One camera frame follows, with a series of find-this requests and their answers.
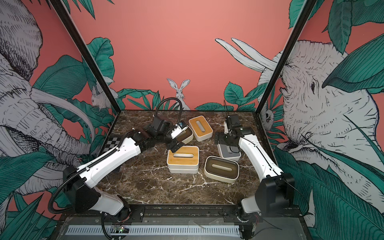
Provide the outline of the grey lid white tissue box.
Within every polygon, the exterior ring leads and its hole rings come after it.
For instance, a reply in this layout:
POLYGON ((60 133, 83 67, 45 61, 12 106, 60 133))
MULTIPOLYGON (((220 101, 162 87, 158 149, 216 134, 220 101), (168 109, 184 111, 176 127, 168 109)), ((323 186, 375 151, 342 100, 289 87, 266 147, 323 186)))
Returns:
POLYGON ((170 173, 172 174, 197 174, 198 168, 196 169, 171 169, 169 168, 170 173))

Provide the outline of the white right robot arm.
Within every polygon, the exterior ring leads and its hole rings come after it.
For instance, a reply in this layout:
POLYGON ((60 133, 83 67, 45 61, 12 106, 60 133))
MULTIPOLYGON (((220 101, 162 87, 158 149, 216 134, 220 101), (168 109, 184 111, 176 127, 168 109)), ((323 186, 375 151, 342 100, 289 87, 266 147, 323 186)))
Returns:
POLYGON ((261 146, 257 136, 252 131, 215 133, 218 144, 237 147, 242 150, 251 161, 258 174, 260 185, 253 196, 241 201, 244 214, 269 214, 277 213, 291 207, 295 194, 295 179, 274 163, 261 146))

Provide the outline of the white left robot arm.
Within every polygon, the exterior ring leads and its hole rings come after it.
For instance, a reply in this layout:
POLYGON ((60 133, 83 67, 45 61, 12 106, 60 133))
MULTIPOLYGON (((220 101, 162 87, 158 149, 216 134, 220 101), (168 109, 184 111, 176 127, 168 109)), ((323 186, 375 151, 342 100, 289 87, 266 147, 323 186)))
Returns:
POLYGON ((129 204, 121 196, 114 196, 97 188, 97 184, 117 167, 154 147, 165 144, 173 153, 184 146, 177 137, 188 125, 181 120, 176 124, 162 116, 154 117, 145 128, 128 132, 120 142, 93 161, 64 171, 64 191, 76 213, 98 211, 118 218, 120 222, 131 215, 129 204))

